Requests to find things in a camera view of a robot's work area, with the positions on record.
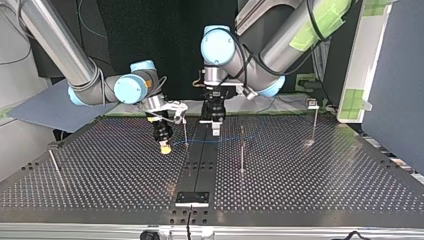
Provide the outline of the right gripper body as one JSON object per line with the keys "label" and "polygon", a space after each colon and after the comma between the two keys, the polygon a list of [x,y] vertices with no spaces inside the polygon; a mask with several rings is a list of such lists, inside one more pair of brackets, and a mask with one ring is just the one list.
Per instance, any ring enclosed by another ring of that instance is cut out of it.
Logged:
{"label": "right gripper body", "polygon": [[157,142],[168,141],[173,136],[173,130],[168,124],[169,116],[164,115],[162,118],[154,117],[152,121],[153,125],[153,137]]}

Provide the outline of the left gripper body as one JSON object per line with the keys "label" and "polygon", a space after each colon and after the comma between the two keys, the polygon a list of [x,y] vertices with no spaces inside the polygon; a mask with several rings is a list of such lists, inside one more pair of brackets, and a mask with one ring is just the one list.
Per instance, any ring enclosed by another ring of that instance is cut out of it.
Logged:
{"label": "left gripper body", "polygon": [[221,92],[209,91],[201,109],[201,120],[223,122],[226,118],[225,98]]}

